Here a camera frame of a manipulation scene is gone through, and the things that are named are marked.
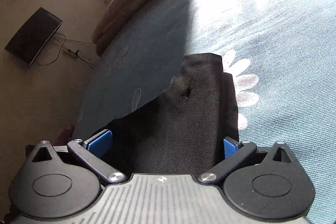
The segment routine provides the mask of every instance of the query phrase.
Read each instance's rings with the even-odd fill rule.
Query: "hole in black fabric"
[[[191,93],[191,88],[187,88],[185,92],[185,96],[188,98],[190,96],[190,93]]]
[[[292,162],[283,148],[278,148],[273,158],[274,161]]]
[[[46,147],[41,147],[33,158],[33,162],[46,161],[51,159],[52,157],[50,156],[48,149]]]

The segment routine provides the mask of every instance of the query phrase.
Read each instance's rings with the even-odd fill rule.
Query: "beige wall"
[[[68,39],[91,42],[91,34],[106,9],[102,0],[0,0],[0,48],[3,49],[19,27],[43,7],[62,20],[59,32]],[[95,47],[68,42],[87,58]],[[59,128],[75,122],[82,93],[92,69],[61,52],[53,64],[26,66],[0,49],[0,220],[9,209],[8,186],[25,159],[25,145],[52,139]],[[49,42],[38,61],[48,63],[59,46]]]

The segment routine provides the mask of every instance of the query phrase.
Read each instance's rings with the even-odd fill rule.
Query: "blue textured fabric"
[[[332,223],[335,15],[336,0],[152,0],[104,52],[74,136],[87,139],[156,98],[184,54],[220,54],[234,77],[240,139],[285,141],[315,185],[308,219]]]
[[[96,157],[101,158],[112,145],[112,132],[106,131],[99,138],[89,143],[87,150]]]
[[[232,156],[234,153],[238,151],[238,147],[226,139],[223,139],[223,144],[224,144],[225,159]]]

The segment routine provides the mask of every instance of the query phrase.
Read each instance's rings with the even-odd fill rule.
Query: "black cloth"
[[[238,140],[238,109],[232,75],[215,54],[186,55],[167,90],[102,129],[113,144],[102,158],[132,173],[194,176],[223,160],[223,138]]]

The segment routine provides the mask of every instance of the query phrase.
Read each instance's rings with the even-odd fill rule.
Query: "black monitor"
[[[5,50],[31,65],[62,23],[63,21],[52,13],[39,8],[17,31]]]

